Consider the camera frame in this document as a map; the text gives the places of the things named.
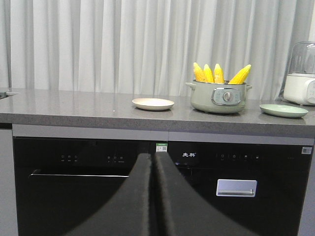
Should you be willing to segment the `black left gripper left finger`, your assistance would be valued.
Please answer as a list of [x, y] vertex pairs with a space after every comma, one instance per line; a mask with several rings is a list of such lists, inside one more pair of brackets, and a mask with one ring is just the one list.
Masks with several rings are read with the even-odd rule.
[[152, 159], [141, 153], [113, 197], [68, 236], [148, 236]]

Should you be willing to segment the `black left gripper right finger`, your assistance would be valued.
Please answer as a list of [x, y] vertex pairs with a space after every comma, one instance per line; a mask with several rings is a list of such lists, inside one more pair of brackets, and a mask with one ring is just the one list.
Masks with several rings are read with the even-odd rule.
[[153, 158], [157, 225], [161, 236], [253, 236], [255, 233], [206, 202], [167, 152]]

